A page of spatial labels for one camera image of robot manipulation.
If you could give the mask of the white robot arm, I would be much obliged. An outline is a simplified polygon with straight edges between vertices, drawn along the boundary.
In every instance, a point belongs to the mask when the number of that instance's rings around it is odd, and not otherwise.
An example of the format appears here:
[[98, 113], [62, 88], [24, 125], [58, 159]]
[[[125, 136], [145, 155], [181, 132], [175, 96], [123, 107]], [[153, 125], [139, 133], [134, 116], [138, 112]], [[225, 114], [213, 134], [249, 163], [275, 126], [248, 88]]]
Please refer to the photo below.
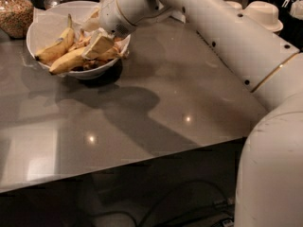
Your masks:
[[303, 54], [223, 0], [105, 0], [98, 26], [124, 38], [179, 10], [268, 109], [239, 165], [235, 227], [303, 227]]

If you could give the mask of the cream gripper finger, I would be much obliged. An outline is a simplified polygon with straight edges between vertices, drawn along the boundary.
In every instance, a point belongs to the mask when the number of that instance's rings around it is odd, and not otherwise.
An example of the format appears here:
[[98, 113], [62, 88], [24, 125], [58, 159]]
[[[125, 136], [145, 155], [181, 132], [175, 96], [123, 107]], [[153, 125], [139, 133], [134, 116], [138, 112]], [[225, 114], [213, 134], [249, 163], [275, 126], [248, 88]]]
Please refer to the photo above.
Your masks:
[[114, 46], [114, 39], [103, 32], [95, 31], [92, 34], [90, 43], [85, 47], [81, 56], [87, 60], [94, 60], [99, 55], [108, 51]]
[[87, 32], [91, 32], [100, 28], [99, 9], [94, 10], [90, 17], [82, 24], [81, 28]]

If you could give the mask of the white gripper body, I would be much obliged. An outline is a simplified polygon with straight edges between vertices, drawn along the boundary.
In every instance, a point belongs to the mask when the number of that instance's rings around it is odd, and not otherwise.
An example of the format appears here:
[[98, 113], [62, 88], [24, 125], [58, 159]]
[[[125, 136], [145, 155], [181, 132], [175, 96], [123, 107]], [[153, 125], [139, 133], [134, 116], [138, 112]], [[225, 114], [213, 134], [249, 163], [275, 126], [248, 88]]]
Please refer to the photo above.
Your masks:
[[159, 0], [104, 0], [98, 21], [108, 33], [125, 38], [139, 25], [166, 18], [169, 13], [170, 7]]

